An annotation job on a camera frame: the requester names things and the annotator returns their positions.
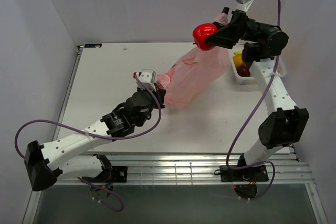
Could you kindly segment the red fake apple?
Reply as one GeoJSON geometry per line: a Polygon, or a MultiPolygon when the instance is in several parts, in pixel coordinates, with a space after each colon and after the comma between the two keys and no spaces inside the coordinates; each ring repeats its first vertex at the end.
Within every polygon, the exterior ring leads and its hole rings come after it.
{"type": "Polygon", "coordinates": [[[214,46],[207,44],[205,40],[217,31],[218,28],[213,23],[204,23],[198,25],[192,33],[194,44],[202,51],[211,50],[214,48],[214,46]]]}

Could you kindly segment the pink plastic bag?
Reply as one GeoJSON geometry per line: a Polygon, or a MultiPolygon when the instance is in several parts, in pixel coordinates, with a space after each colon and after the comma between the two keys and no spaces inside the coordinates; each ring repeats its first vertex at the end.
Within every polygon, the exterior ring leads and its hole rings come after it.
{"type": "Polygon", "coordinates": [[[221,77],[229,67],[228,51],[214,46],[202,51],[196,45],[178,59],[157,84],[166,90],[164,103],[172,109],[188,106],[197,95],[221,77]]]}

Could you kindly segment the dark purple fake fruit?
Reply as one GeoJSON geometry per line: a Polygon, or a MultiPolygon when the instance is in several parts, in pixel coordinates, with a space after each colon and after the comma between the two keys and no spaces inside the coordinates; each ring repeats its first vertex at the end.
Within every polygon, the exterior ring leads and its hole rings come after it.
{"type": "Polygon", "coordinates": [[[249,69],[246,66],[240,66],[237,69],[237,73],[241,77],[250,77],[249,69]]]}

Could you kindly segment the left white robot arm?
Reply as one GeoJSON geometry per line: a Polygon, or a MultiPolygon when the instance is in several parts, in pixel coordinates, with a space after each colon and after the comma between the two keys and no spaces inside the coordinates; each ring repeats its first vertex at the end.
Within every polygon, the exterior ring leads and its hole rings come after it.
{"type": "Polygon", "coordinates": [[[151,118],[154,109],[161,111],[165,107],[165,94],[166,91],[156,84],[140,83],[131,97],[87,128],[79,130],[59,124],[73,134],[43,144],[30,142],[24,165],[32,190],[45,190],[66,177],[80,177],[89,182],[107,181],[113,174],[107,158],[94,155],[76,166],[76,157],[100,145],[140,137],[154,130],[152,126],[139,134],[134,132],[151,118]]]}

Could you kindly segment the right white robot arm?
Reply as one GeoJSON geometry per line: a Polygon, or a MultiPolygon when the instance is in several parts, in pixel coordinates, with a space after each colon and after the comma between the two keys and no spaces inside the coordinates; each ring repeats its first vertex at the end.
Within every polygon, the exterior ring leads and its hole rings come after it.
{"type": "Polygon", "coordinates": [[[265,163],[277,151],[298,142],[303,134],[309,112],[297,106],[276,71],[288,39],[279,26],[257,22],[237,9],[227,25],[205,40],[209,45],[227,49],[245,41],[242,60],[258,84],[267,108],[256,143],[241,154],[237,165],[225,164],[216,170],[222,182],[268,181],[265,163]]]}

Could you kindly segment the yellow fake banana bunch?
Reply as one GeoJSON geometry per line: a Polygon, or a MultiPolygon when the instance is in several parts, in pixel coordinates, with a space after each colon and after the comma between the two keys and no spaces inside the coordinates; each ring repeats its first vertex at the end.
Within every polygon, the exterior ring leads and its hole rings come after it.
{"type": "Polygon", "coordinates": [[[233,62],[234,62],[234,66],[235,66],[236,69],[245,65],[245,63],[242,60],[242,52],[241,51],[234,52],[233,62]]]}

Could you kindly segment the white plastic basket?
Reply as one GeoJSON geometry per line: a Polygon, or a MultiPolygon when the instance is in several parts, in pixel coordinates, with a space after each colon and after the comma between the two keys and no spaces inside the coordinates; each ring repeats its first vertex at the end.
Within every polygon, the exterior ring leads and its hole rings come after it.
{"type": "Polygon", "coordinates": [[[267,80],[265,81],[265,83],[267,85],[271,76],[275,76],[276,78],[282,78],[287,74],[285,64],[283,63],[282,59],[279,58],[276,71],[274,71],[276,59],[262,59],[260,62],[254,61],[254,63],[250,66],[250,77],[239,76],[237,73],[237,69],[234,66],[233,56],[234,52],[243,52],[244,45],[247,42],[251,43],[251,41],[240,40],[232,49],[228,50],[229,59],[237,84],[259,84],[262,78],[266,77],[267,80]]]}

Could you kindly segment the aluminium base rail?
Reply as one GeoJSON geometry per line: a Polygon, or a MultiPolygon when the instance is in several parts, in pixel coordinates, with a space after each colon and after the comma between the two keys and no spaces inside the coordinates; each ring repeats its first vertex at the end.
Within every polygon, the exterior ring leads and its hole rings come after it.
{"type": "Polygon", "coordinates": [[[230,171],[225,155],[85,154],[64,165],[58,184],[77,177],[99,183],[126,185],[219,185],[223,184],[311,184],[314,177],[307,163],[293,152],[280,153],[261,166],[230,171]]]}

